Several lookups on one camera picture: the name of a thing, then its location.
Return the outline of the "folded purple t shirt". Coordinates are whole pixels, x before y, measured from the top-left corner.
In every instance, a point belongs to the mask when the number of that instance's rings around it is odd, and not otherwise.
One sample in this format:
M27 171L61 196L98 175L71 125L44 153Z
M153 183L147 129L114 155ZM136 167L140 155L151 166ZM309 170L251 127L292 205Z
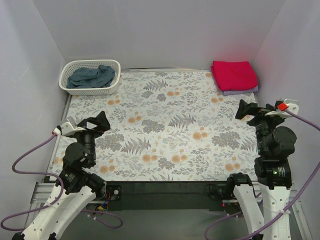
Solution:
M226 90L221 91L222 95L224 96L232 96L232 95L240 95L240 94L247 94L247 93L254 93L259 90L258 85L254 88L248 89L248 90Z

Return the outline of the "floral patterned table cloth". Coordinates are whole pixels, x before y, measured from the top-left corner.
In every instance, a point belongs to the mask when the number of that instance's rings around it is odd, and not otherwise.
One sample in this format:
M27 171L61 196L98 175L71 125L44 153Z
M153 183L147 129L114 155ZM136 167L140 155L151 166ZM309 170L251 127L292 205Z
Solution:
M223 96L207 71L130 71L114 94L72 97L67 116L105 111L111 129L96 139L90 171L106 181L256 180L255 129L249 116L235 119L240 100L255 96Z

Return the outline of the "aluminium frame rail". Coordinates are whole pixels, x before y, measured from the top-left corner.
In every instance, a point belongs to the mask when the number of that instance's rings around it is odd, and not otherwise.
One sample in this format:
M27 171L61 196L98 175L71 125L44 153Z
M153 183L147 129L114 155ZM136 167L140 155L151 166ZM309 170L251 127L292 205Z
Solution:
M47 199L49 198L53 187L54 187L54 183L49 182L49 183L36 183L33 193L32 193L32 197L31 197L31 201L30 201L30 205L33 208L38 208L40 206L42 206Z

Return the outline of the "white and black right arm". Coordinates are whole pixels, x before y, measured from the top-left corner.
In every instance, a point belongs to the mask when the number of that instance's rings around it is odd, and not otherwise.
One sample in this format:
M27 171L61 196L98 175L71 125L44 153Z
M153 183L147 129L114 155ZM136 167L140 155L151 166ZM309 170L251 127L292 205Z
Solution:
M253 183L247 174L231 174L227 186L238 201L244 216L250 239L289 240L290 217L288 206L292 187L292 173L288 157L295 152L296 134L282 123L287 115L280 107L287 100L279 100L275 106L265 107L257 103L239 102L235 118L252 116L247 122L255 128L258 157L254 160L254 171L259 184L263 206L255 197Z

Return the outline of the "red t shirt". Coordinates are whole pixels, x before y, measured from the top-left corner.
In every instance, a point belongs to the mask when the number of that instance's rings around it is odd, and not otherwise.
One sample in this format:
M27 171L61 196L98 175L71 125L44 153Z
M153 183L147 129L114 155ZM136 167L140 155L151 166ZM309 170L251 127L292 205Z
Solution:
M258 78L248 61L213 61L210 67L221 91L247 91L258 86Z

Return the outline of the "white perforated plastic basket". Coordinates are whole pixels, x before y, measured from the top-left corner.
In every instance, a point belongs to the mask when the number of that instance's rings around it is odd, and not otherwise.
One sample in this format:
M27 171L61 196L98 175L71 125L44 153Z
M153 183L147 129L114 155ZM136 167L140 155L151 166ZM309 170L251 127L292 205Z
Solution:
M99 65L112 67L115 71L114 78L110 86L103 88L67 88L68 78L80 68L96 69ZM114 59L90 59L75 60L67 63L59 77L59 87L67 91L72 96L104 96L113 94L118 86L121 75L121 65Z

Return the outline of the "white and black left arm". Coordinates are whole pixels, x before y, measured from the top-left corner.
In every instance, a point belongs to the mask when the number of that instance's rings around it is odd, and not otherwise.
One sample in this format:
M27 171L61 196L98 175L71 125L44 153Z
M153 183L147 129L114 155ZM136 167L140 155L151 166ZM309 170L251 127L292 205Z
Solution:
M86 169L96 165L95 140L110 128L106 113L101 111L79 123L68 117L52 131L52 137L61 135L76 141L65 150L60 174L52 174L56 182L47 201L34 209L37 216L27 228L16 230L14 240L58 240L90 201L105 196L106 181Z

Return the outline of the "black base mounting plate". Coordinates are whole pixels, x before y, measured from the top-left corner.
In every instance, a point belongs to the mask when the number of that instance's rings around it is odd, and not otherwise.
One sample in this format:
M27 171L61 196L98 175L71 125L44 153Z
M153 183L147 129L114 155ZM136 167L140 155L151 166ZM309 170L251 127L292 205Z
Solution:
M236 201L226 181L110 181L107 196L109 211L222 211Z

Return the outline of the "crumpled grey-blue t shirt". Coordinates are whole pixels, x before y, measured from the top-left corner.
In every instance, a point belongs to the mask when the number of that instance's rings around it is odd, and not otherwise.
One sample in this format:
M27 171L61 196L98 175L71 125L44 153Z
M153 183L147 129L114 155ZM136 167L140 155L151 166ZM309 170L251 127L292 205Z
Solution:
M111 66L99 65L91 69L81 67L73 72L67 79L67 89L107 88L111 86L116 72Z

